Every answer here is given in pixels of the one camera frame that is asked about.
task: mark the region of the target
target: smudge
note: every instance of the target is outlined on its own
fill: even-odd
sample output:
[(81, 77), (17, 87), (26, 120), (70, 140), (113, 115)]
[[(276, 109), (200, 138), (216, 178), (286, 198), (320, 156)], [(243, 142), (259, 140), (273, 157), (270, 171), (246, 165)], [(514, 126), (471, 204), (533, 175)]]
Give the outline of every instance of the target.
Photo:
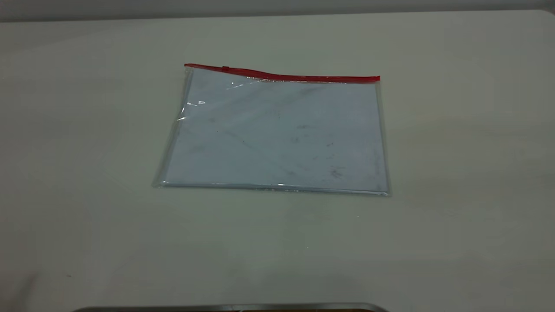
[(304, 170), (304, 171), (310, 171), (310, 168), (305, 167), (305, 166), (303, 166), (303, 165), (301, 165), (301, 164), (297, 164), (297, 167), (301, 168), (301, 169)]
[(339, 171), (337, 171), (337, 169), (330, 170), (330, 174), (331, 174), (332, 177), (334, 177), (336, 179), (340, 179), (341, 177), (343, 177), (343, 174), (340, 173)]

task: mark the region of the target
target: table surface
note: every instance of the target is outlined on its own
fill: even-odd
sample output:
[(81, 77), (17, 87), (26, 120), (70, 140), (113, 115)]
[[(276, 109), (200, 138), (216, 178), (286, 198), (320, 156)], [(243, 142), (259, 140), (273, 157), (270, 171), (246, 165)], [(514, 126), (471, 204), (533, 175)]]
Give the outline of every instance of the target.
[[(0, 24), (0, 310), (548, 311), (555, 16)], [(157, 189), (183, 63), (381, 75), (392, 197)]]

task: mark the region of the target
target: transparent plastic sheet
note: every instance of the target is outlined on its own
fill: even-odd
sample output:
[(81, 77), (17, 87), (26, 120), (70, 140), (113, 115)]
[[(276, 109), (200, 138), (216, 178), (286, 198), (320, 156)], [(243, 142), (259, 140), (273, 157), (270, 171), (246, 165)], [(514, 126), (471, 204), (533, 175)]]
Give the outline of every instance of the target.
[(380, 77), (185, 68), (157, 186), (389, 195)]

